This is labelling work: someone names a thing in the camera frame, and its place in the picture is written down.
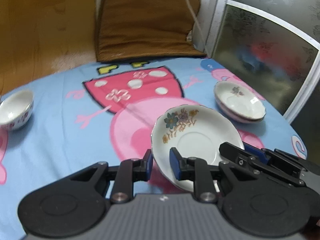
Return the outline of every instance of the gray gripper base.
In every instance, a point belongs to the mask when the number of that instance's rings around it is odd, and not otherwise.
[[[28,235],[24,240],[43,240]],[[231,226],[213,204],[191,194],[138,194],[133,201],[113,205],[93,229],[68,240],[253,240]],[[301,234],[281,238],[305,239]]]
[[[307,187],[313,189],[320,195],[320,180],[319,176],[310,171],[301,171],[300,179],[302,179]]]

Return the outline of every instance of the brown seat cushion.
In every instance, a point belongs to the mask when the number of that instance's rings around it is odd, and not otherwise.
[[[199,0],[190,0],[197,13]],[[186,37],[194,20],[185,0],[102,0],[99,62],[160,56],[205,56]]]

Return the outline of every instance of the metal screw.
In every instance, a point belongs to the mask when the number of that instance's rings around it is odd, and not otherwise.
[[[200,198],[205,202],[213,202],[216,199],[216,195],[211,192],[204,192],[200,195]]]
[[[122,202],[128,199],[128,195],[123,192],[114,193],[112,195],[112,200],[115,202]]]
[[[169,198],[168,198],[167,196],[163,195],[163,196],[161,196],[159,199],[160,199],[162,202],[164,202],[164,201],[167,201]]]

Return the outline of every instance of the blue tablecloth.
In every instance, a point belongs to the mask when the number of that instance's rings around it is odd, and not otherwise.
[[[90,63],[20,87],[34,92],[34,111],[20,130],[0,131],[0,239],[24,235],[17,217],[19,201],[30,191],[98,161],[118,165],[141,157],[150,147],[150,129],[120,115],[144,101],[145,120],[156,106],[164,113],[174,104],[196,101],[220,111],[213,87],[218,80],[244,84],[212,59],[174,58],[141,64]],[[279,112],[256,93],[267,115],[256,124],[233,122],[242,140],[257,147],[279,148],[306,158],[301,139]],[[157,170],[150,182],[135,183],[137,192],[174,192]]]

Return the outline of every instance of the white bowl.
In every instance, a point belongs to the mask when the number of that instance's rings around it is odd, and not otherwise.
[[[33,109],[33,93],[21,90],[0,104],[0,127],[16,130],[27,123]]]
[[[222,112],[224,112],[228,117],[230,117],[231,119],[240,122],[240,123],[257,123],[263,120],[262,119],[258,119],[258,120],[249,120],[249,119],[244,119],[239,115],[236,115],[235,113],[233,113],[232,111],[230,111],[227,107],[225,107],[221,101],[219,99],[216,98],[216,102],[217,105],[219,106],[219,108],[222,110]]]
[[[266,115],[266,108],[255,94],[237,83],[231,81],[216,83],[214,95],[218,105],[223,105],[224,109],[229,110],[225,114],[231,112],[249,121],[261,121]]]
[[[176,147],[184,158],[198,157],[210,165],[218,165],[222,160],[219,147],[224,142],[244,149],[233,124],[216,110],[201,105],[167,110],[151,133],[152,154],[160,171],[174,185],[188,191],[193,191],[193,182],[176,180],[170,167],[171,147]]]

